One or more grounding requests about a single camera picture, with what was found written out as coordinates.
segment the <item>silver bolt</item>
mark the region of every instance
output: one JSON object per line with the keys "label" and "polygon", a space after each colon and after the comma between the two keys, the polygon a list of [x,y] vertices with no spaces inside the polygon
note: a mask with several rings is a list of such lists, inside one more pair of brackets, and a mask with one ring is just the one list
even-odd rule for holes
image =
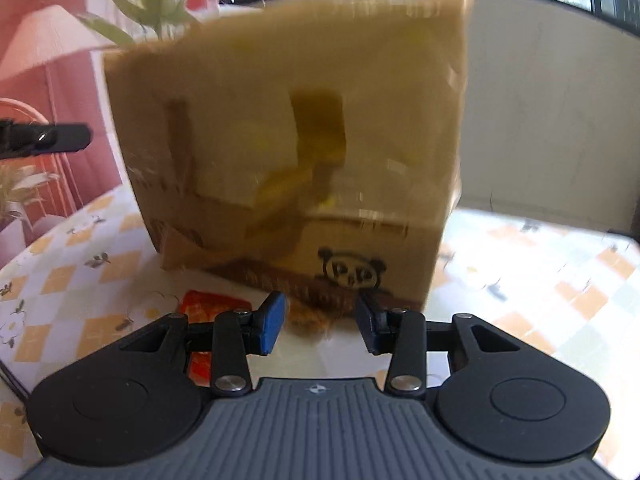
{"label": "silver bolt", "polygon": [[399,392],[414,392],[421,386],[422,381],[412,375],[398,375],[391,379],[391,387]]}
{"label": "silver bolt", "polygon": [[239,392],[246,386],[246,381],[237,375],[223,375],[216,379],[215,385],[223,392]]}

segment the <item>circular black cover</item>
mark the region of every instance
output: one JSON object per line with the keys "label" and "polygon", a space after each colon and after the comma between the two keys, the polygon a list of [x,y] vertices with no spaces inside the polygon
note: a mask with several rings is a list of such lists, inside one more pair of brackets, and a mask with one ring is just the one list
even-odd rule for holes
{"label": "circular black cover", "polygon": [[41,450],[84,465],[136,462],[171,447],[196,423],[197,386],[151,354],[97,354],[44,379],[30,396]]}
{"label": "circular black cover", "polygon": [[593,452],[609,423],[609,401],[600,387],[549,358],[517,367],[510,361],[475,362],[440,387],[436,412],[453,435],[514,462],[556,462]]}

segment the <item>black cable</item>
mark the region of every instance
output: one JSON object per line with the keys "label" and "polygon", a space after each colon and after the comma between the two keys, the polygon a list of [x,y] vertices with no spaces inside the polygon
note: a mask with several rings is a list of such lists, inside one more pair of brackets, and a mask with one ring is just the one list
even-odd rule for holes
{"label": "black cable", "polygon": [[6,384],[9,389],[14,393],[20,402],[25,406],[27,405],[27,400],[29,399],[29,391],[24,387],[24,384],[20,382],[20,380],[14,375],[14,373],[9,370],[6,364],[2,362],[0,359],[0,379],[2,382]]}

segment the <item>red snack package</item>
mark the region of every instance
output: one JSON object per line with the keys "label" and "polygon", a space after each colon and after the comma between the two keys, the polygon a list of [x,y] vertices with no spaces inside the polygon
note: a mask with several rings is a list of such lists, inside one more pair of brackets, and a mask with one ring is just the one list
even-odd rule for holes
{"label": "red snack package", "polygon": [[[251,303],[230,296],[190,290],[182,298],[179,311],[186,314],[189,323],[213,321],[218,314],[236,308],[252,309]],[[189,364],[189,377],[199,386],[209,386],[211,377],[210,352],[193,352]]]}

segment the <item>panda ear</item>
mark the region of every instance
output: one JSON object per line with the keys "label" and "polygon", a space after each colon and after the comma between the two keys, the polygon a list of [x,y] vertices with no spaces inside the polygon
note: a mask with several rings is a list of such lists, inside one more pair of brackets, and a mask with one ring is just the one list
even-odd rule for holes
{"label": "panda ear", "polygon": [[333,255],[334,255],[334,252],[328,247],[320,247],[318,249],[318,257],[324,262],[326,262]]}
{"label": "panda ear", "polygon": [[379,260],[377,258],[373,258],[372,260],[369,260],[369,265],[371,267],[373,267],[375,269],[375,271],[377,273],[381,273],[381,272],[385,272],[386,270],[386,265],[382,260]]}

